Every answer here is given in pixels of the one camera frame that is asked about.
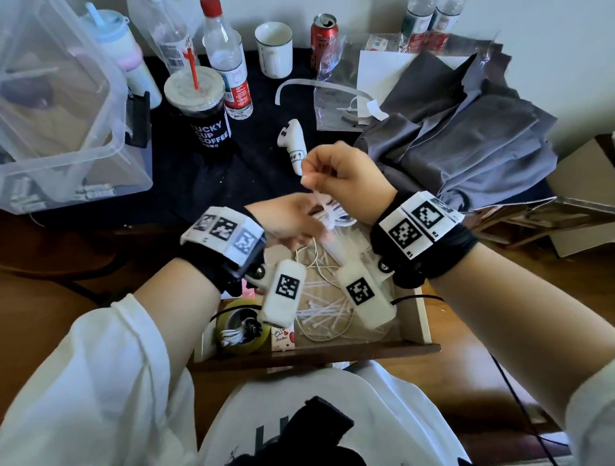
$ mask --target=plastic storage box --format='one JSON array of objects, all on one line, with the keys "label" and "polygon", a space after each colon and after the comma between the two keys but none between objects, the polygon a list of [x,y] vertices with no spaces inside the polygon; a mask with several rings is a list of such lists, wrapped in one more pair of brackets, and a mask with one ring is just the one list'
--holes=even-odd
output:
[{"label": "plastic storage box", "polygon": [[137,139],[127,94],[64,0],[4,0],[0,208],[29,213],[149,189],[151,146],[126,143]]}]

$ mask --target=person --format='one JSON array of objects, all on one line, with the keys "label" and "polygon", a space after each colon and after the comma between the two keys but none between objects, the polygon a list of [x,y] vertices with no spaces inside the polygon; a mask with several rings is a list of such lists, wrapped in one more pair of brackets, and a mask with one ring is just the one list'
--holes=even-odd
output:
[{"label": "person", "polygon": [[[366,154],[344,143],[312,150],[303,172],[303,186],[330,194],[365,224],[374,225],[398,196]],[[292,194],[246,209],[295,247],[327,233],[308,215],[315,205],[314,195]],[[475,242],[430,283],[568,432],[578,463],[610,464],[615,328]],[[365,464],[469,461],[427,397],[375,362],[249,382],[228,398],[198,449],[186,363],[219,301],[220,290],[176,258],[134,294],[78,318],[6,413],[0,464],[232,464],[275,443],[314,397],[352,419],[339,445]],[[310,435],[304,442],[295,457],[277,461],[310,457]]]}]

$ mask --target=white shirt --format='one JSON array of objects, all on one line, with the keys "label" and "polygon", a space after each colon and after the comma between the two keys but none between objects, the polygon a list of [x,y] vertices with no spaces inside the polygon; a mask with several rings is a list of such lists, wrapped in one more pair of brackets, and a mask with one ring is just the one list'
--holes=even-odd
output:
[{"label": "white shirt", "polygon": [[[197,449],[187,370],[168,397],[169,358],[147,312],[129,294],[75,321],[36,370],[0,427],[0,464],[224,465],[279,435],[318,395],[355,422],[341,446],[368,465],[457,465],[459,440],[415,385],[375,362],[249,382],[226,401]],[[615,362],[572,396],[566,424],[581,465],[615,457]]]}]

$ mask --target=gray fabric pile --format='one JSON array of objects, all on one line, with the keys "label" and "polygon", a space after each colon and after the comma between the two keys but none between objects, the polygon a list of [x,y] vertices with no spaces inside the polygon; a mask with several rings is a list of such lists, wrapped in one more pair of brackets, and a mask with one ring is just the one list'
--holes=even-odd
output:
[{"label": "gray fabric pile", "polygon": [[453,70],[421,53],[381,105],[390,116],[355,146],[397,189],[425,189],[459,211],[529,189],[555,169],[545,135],[557,119],[506,86],[507,63],[474,55]]}]

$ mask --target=white controller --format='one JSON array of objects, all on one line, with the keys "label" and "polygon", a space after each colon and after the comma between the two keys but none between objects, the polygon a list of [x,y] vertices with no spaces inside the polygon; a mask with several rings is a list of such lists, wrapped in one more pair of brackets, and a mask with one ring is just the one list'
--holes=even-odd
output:
[{"label": "white controller", "polygon": [[277,137],[277,145],[278,147],[286,148],[290,156],[290,163],[293,164],[293,170],[297,175],[303,175],[301,162],[306,158],[308,150],[306,149],[303,129],[301,129],[299,120],[289,121],[288,126],[280,131],[280,135]]},{"label": "white controller", "polygon": [[295,321],[303,285],[308,270],[306,266],[291,259],[284,259],[276,266],[262,264],[245,279],[266,291],[263,308],[257,320],[273,327],[288,328]]},{"label": "white controller", "polygon": [[369,271],[361,261],[349,262],[335,272],[340,288],[365,328],[371,330],[395,318],[397,309],[382,289],[383,281],[391,275],[375,269]]}]

